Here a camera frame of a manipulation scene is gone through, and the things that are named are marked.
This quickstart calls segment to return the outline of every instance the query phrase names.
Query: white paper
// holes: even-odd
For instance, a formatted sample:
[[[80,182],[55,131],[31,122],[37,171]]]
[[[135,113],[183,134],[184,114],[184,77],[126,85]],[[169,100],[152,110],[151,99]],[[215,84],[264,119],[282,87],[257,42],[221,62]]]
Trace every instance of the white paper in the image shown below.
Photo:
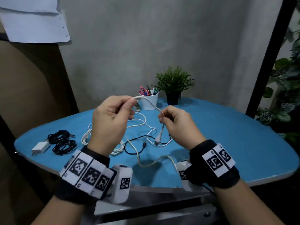
[[[63,15],[0,9],[9,41],[18,43],[61,43],[70,41]]]
[[[0,0],[0,7],[30,13],[58,13],[57,0]]]

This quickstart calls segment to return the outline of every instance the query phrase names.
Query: right hand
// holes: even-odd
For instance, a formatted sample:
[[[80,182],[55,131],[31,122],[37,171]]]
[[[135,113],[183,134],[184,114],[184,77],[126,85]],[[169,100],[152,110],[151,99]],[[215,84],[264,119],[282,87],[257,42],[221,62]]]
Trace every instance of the right hand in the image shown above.
[[[182,147],[191,150],[206,140],[194,123],[191,115],[174,106],[168,106],[159,113],[159,122],[165,124],[170,136]]]

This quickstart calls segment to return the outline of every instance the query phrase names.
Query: pen holder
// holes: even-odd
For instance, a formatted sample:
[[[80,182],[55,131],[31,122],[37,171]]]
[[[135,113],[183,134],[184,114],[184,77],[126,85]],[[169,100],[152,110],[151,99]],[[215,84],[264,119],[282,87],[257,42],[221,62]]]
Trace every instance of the pen holder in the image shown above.
[[[157,99],[158,99],[158,92],[155,95],[141,95],[140,94],[140,96],[146,97],[156,106]],[[141,99],[141,101],[142,101],[142,106],[143,106],[144,110],[155,110],[155,108],[147,100]]]

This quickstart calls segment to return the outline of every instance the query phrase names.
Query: coiled black cable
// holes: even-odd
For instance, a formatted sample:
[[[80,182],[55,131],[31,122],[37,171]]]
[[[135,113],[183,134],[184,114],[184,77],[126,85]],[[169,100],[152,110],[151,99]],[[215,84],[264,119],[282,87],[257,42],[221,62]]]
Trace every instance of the coiled black cable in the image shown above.
[[[54,134],[49,134],[47,140],[52,145],[56,144],[52,149],[56,155],[66,155],[72,152],[77,146],[76,141],[70,140],[70,137],[75,137],[75,135],[70,134],[66,130],[60,130]]]
[[[139,138],[141,138],[141,137],[143,137],[143,136],[139,136],[139,137],[137,137],[137,138],[133,138],[133,139],[131,139],[131,140],[129,140],[129,141],[136,140],[136,139],[139,139]],[[130,152],[126,151],[126,144],[127,144],[127,143],[128,143],[128,141],[126,141],[126,143],[124,144],[124,151],[125,151],[127,154],[129,154],[129,155],[137,155],[137,153],[130,153]],[[144,148],[146,147],[146,145],[147,145],[147,143],[144,142],[141,151],[139,151],[139,154],[144,150]]]

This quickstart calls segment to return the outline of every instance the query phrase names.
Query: cable connector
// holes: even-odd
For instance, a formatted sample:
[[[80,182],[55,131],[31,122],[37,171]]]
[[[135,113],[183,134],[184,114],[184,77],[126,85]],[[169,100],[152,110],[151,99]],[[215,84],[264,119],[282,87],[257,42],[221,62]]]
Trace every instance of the cable connector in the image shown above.
[[[44,151],[46,151],[46,149],[50,146],[49,141],[42,141],[37,143],[36,146],[34,146],[33,149],[31,149],[32,154],[31,155],[37,155],[37,154],[41,154],[44,153]]]
[[[154,144],[155,144],[156,146],[158,146],[159,143],[160,143],[160,140],[161,140],[161,134],[162,134],[162,133],[163,133],[163,130],[161,130],[161,131],[159,132],[158,136],[155,138]]]

